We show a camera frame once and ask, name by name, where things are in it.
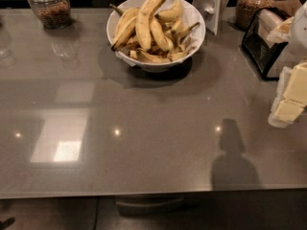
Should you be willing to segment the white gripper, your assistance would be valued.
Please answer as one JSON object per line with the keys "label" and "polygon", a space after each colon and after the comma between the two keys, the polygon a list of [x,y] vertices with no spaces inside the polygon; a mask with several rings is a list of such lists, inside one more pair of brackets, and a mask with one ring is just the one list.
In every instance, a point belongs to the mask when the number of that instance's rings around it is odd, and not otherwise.
{"label": "white gripper", "polygon": [[293,69],[284,67],[279,75],[268,123],[284,128],[304,111],[306,105],[307,63],[300,63]]}

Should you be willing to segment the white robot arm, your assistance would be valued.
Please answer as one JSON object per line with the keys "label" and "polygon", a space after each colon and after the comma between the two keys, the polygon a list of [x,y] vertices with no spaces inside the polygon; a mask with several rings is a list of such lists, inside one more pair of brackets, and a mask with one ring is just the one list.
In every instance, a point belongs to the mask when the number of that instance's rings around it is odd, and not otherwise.
{"label": "white robot arm", "polygon": [[280,73],[276,97],[268,117],[268,123],[273,127],[291,125],[307,106],[307,2],[291,19],[287,34],[280,32],[280,27],[269,34],[269,40],[276,35],[288,42],[298,64],[293,69],[284,67]]}

